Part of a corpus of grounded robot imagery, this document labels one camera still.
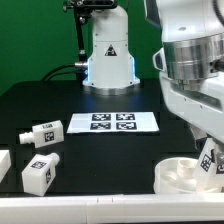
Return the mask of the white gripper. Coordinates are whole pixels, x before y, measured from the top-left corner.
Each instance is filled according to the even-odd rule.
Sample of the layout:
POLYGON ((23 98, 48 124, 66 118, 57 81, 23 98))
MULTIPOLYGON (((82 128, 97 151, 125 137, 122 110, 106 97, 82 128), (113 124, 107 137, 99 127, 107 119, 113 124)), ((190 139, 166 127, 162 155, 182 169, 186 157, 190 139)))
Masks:
MULTIPOLYGON (((170 112, 190 126, 196 147, 203 147, 207 134, 224 143, 224 73, 200 82, 198 91, 185 91, 159 73, 165 104, 170 112)), ((224 165, 224 145, 215 145, 215 162, 224 165)))

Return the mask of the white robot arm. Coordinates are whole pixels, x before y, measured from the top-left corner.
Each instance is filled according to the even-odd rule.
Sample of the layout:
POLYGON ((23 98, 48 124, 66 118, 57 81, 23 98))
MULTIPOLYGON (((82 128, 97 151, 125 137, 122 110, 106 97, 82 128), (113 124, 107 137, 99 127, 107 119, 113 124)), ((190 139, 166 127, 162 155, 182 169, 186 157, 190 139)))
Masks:
MULTIPOLYGON (((224 164, 224 0, 143 0, 141 30, 167 108, 215 141, 213 158, 224 164)), ((93 17, 93 52, 87 61, 86 89, 100 94, 139 83, 124 43, 117 9, 98 9, 93 17)))

